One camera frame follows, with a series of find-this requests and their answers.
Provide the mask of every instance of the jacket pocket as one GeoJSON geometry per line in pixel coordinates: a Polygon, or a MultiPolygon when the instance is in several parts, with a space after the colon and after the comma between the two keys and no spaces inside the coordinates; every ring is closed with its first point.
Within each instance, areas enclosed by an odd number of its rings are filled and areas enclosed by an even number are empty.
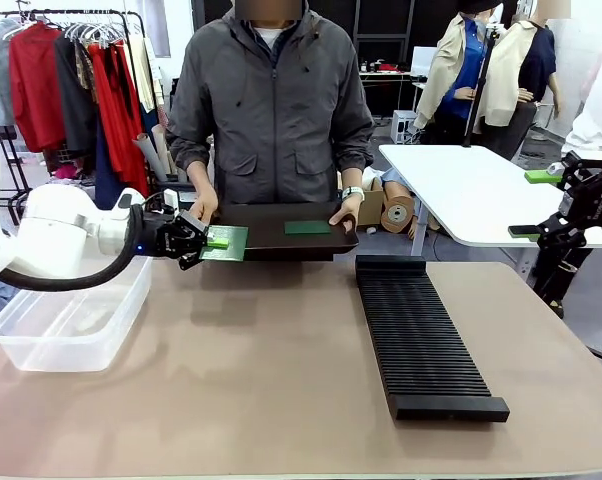
{"type": "Polygon", "coordinates": [[[297,201],[329,202],[336,197],[336,170],[331,149],[295,152],[297,201]]]}
{"type": "Polygon", "coordinates": [[[222,203],[252,203],[258,199],[256,153],[222,157],[217,161],[218,193],[222,203]]]}

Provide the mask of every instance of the jacket zipper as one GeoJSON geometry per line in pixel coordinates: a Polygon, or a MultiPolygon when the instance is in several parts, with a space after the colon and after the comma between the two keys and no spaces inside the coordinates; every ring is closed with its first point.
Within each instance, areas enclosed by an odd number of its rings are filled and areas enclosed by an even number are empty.
{"type": "Polygon", "coordinates": [[[274,145],[273,145],[273,158],[274,158],[274,202],[279,201],[279,174],[277,171],[277,67],[272,67],[272,109],[274,119],[273,131],[274,131],[274,145]]]}

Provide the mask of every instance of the cardboard box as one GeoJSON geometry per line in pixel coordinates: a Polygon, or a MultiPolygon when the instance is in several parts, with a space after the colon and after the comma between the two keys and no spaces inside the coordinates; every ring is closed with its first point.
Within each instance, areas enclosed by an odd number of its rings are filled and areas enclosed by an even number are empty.
{"type": "Polygon", "coordinates": [[[375,178],[372,182],[372,189],[365,192],[365,202],[361,204],[361,210],[359,210],[360,227],[375,227],[381,224],[384,201],[383,185],[379,178],[375,178]]]}

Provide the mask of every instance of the white robotic arm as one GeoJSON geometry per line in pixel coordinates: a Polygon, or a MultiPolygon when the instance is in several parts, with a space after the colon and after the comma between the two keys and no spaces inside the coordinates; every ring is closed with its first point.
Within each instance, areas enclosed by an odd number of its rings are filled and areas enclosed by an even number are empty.
{"type": "Polygon", "coordinates": [[[145,199],[128,188],[113,210],[102,211],[69,185],[34,189],[18,234],[7,236],[0,225],[0,280],[32,290],[74,290],[108,281],[134,255],[180,258],[183,269],[199,263],[208,227],[187,212],[178,213],[175,192],[164,197],[162,213],[144,213],[145,199]],[[118,257],[107,274],[76,279],[88,241],[118,257]]]}

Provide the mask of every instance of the brown tabletop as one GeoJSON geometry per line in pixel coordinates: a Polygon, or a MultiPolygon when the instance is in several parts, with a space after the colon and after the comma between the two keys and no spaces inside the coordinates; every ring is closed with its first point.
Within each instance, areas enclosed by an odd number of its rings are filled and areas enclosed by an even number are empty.
{"type": "Polygon", "coordinates": [[[154,264],[100,374],[0,350],[0,476],[541,476],[602,470],[602,366],[508,267],[428,272],[505,424],[395,424],[352,266],[154,264]]]}

